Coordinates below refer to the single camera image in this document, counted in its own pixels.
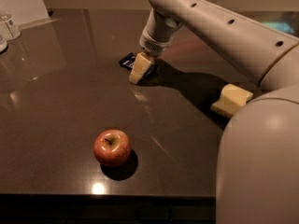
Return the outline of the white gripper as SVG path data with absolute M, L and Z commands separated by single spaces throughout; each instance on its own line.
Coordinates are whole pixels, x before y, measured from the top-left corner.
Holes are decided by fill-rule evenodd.
M 181 22 L 174 21 L 152 9 L 148 21 L 139 39 L 139 46 L 144 52 L 136 55 L 129 81 L 137 84 L 146 72 L 154 65 L 152 57 L 161 56 L 169 47 L 174 33 L 182 26 Z

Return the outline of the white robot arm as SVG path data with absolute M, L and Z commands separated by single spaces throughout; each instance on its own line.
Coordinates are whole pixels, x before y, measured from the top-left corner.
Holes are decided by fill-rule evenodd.
M 221 90 L 212 110 L 229 122 L 216 176 L 217 224 L 299 224 L 299 38 L 207 0 L 149 0 L 137 83 L 186 26 L 262 90 Z

